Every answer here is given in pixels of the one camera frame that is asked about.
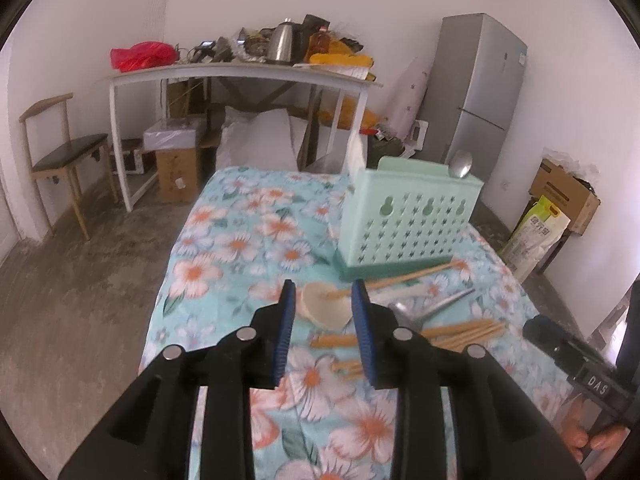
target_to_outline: mint green utensil holder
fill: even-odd
[[[443,164],[384,156],[361,170],[344,200],[335,261],[340,277],[396,276],[447,262],[482,189]]]

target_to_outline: white table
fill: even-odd
[[[349,93],[357,94],[358,96],[350,134],[351,136],[356,137],[360,129],[360,124],[362,122],[364,111],[367,105],[369,88],[372,86],[372,84],[374,84],[369,81],[363,81],[361,79],[356,79],[353,77],[348,77],[324,70],[294,68],[291,66],[271,65],[264,63],[242,62],[175,64],[170,66],[148,68],[145,70],[135,70],[133,72],[126,72],[122,74],[119,73],[117,75],[114,75],[113,77],[111,77],[109,85],[111,135],[113,140],[113,151],[116,159],[116,169],[118,171],[118,179],[120,181],[120,189],[122,190],[122,197],[124,199],[124,204],[128,212],[131,212],[133,210],[133,205],[153,184],[155,179],[158,177],[158,172],[155,171],[133,195],[130,193],[129,184],[127,182],[127,175],[125,174],[124,159],[122,156],[122,140],[120,138],[120,129],[118,126],[118,86],[145,81],[160,81],[190,77],[244,77],[306,83],[312,85],[312,95],[317,92],[318,87],[339,90],[336,113],[334,113],[334,122],[332,124],[327,152],[330,152],[331,148],[334,145],[334,137],[338,127],[338,118],[340,117],[340,110],[342,108],[344,95]],[[166,102],[162,103],[162,109],[164,114],[166,115]]]

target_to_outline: refrigerator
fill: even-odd
[[[457,150],[467,150],[471,173],[486,182],[509,131],[526,63],[527,45],[488,14],[444,18],[417,114],[429,127],[415,158],[447,164]]]

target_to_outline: bed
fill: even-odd
[[[348,179],[338,175],[226,168],[206,185],[172,249],[154,307],[141,369],[164,346],[194,350],[250,322],[274,303],[284,279],[340,283],[332,266],[336,241],[328,220],[339,214]],[[422,278],[427,300],[473,285],[476,293],[433,317],[437,326],[473,318],[503,319],[508,330],[487,345],[505,370],[551,420],[570,392],[566,375],[522,338],[537,314],[520,284],[468,225],[454,255],[459,266]],[[252,440],[259,479],[382,480],[388,478],[396,393],[374,391],[364,380],[343,382],[335,360],[357,349],[311,349],[318,332],[296,318],[287,370],[272,391],[252,390]],[[350,324],[346,333],[353,333]],[[196,410],[190,479],[197,478],[203,396]],[[450,474],[453,436],[447,426]]]

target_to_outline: wooden chopstick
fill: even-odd
[[[434,345],[446,350],[463,349],[467,345],[486,341],[493,338],[498,333],[504,332],[504,323],[492,324],[487,327],[476,328],[469,332],[463,332],[462,334],[447,337],[442,341],[436,341]]]
[[[347,373],[350,372],[352,368],[362,368],[362,362],[360,359],[348,359],[347,361],[336,361],[331,364],[332,372],[340,372],[342,370],[347,370]]]
[[[445,326],[426,328],[420,332],[427,339],[435,339],[441,336],[456,335],[476,328],[487,327],[494,323],[493,319],[476,319],[464,323],[455,323]],[[336,348],[357,346],[358,339],[355,334],[322,334],[311,340],[311,348]]]
[[[440,272],[441,270],[450,269],[455,267],[457,261],[449,262],[448,264],[439,265],[436,267],[429,267],[427,269],[416,270],[409,274],[403,274],[402,276],[394,276],[392,278],[382,278],[381,280],[375,280],[373,282],[365,282],[367,290],[375,290],[376,288],[383,288],[385,286],[397,285],[398,283],[406,282],[407,280],[413,280],[415,278],[421,278],[427,274],[433,274],[434,272]],[[340,298],[346,298],[351,295],[350,288],[344,288],[343,290],[332,290],[326,294],[328,300],[339,300]]]
[[[440,339],[433,342],[433,345],[444,350],[462,352],[468,345],[485,342],[502,335],[505,328],[503,322],[492,322],[489,326],[470,330],[457,336]],[[362,378],[362,362],[359,359],[335,362],[331,365],[331,370],[334,372],[344,371],[343,381]]]
[[[362,368],[360,368],[360,371],[343,375],[341,379],[343,381],[359,381],[360,379],[364,379],[364,373],[362,372]]]

